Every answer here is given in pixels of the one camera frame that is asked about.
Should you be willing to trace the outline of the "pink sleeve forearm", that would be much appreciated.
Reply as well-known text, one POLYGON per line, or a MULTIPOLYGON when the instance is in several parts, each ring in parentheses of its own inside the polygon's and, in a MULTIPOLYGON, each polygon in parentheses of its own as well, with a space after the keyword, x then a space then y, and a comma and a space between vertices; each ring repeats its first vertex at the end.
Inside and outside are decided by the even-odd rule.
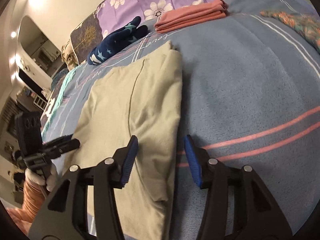
POLYGON ((45 197, 42 193, 42 186, 26 180, 23 187, 22 218, 32 223, 44 203, 45 197))

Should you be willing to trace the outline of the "white-gloved left hand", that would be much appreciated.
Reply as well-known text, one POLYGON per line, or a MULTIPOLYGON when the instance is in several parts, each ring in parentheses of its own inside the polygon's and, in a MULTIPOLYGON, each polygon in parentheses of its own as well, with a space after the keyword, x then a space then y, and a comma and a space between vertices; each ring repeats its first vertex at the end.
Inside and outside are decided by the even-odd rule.
POLYGON ((25 170, 25 179, 30 185, 37 187, 42 186, 45 187, 49 192, 52 192, 58 179, 56 166, 51 164, 50 175, 46 179, 27 168, 25 170))

